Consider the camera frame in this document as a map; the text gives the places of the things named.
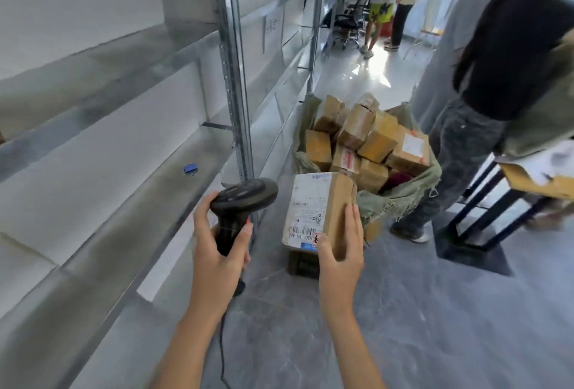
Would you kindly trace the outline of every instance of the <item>gray floor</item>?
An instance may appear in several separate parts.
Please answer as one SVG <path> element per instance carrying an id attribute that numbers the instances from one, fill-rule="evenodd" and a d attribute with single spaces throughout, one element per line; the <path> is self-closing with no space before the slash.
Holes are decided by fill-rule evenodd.
<path id="1" fill-rule="evenodd" d="M 379 62 L 373 64 L 374 58 L 367 70 L 358 53 L 347 49 L 331 57 L 325 71 L 333 76 L 322 77 L 317 93 L 336 91 L 352 101 L 370 90 L 381 98 L 381 108 L 393 106 L 408 100 L 428 57 L 423 49 L 407 61 L 397 54 L 387 59 L 377 48 Z M 248 288 L 230 307 L 223 341 L 232 389 L 342 388 L 317 281 L 285 271 L 288 252 L 281 235 L 292 180 L 287 162 L 279 197 L 258 231 Z M 523 208 L 518 205 L 496 227 Z M 569 223 L 559 233 L 515 233 L 503 245 L 514 277 L 438 259 L 432 242 L 412 244 L 388 232 L 372 242 L 355 313 L 389 389 L 573 387 L 572 232 Z M 74 389 L 142 386 L 184 311 L 191 265 L 188 248 L 153 303 L 135 300 L 126 308 Z M 224 389 L 220 371 L 216 336 L 202 388 Z"/>

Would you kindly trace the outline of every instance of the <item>woman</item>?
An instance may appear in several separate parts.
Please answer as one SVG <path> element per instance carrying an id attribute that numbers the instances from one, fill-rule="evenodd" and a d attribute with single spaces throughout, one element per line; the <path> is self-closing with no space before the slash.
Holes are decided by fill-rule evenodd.
<path id="1" fill-rule="evenodd" d="M 430 134 L 442 167 L 435 197 L 423 197 L 413 212 L 391 228 L 395 235 L 427 242 L 424 225 L 454 204 L 496 146 L 510 121 L 548 89 L 549 55 L 574 30 L 574 4 L 568 0 L 492 0 L 484 9 L 453 77 L 461 89 Z"/>
<path id="2" fill-rule="evenodd" d="M 452 76 L 477 27 L 480 14 L 490 1 L 459 0 L 456 3 L 439 46 L 410 101 L 414 119 L 424 133 L 430 133 L 442 110 L 459 98 L 452 87 Z"/>

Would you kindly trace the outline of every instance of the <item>white chair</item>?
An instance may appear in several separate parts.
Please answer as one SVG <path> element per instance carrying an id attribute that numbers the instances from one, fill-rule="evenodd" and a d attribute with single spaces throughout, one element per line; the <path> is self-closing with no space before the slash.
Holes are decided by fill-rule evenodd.
<path id="1" fill-rule="evenodd" d="M 419 36 L 415 39 L 413 45 L 409 48 L 409 50 L 405 54 L 405 58 L 409 56 L 410 51 L 412 49 L 424 42 L 424 37 L 430 35 L 432 37 L 442 37 L 444 34 L 443 30 L 436 29 L 436 21 L 439 18 L 439 11 L 440 6 L 442 4 L 442 0 L 428 0 L 427 7 L 425 8 L 425 21 L 422 24 L 422 29 L 419 33 Z M 436 48 L 435 41 L 432 41 L 432 50 L 434 51 Z"/>

